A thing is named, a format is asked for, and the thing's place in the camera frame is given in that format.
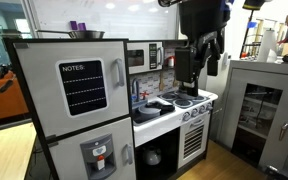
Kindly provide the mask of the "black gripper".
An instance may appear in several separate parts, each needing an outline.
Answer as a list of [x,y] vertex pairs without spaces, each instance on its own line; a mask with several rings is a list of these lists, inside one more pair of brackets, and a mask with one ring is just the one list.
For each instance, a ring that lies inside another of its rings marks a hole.
[[180,89],[187,95],[197,97],[198,79],[202,69],[201,62],[196,59],[197,50],[194,47],[175,49],[175,74],[180,82]]

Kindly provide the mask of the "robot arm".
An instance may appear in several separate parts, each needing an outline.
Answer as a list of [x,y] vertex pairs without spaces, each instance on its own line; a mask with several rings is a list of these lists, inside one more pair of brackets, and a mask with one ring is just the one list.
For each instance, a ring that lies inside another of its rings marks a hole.
[[175,49],[176,80],[180,90],[198,96],[200,72],[218,75],[218,60],[224,53],[225,26],[234,0],[158,0],[161,7],[177,4],[180,30],[187,44]]

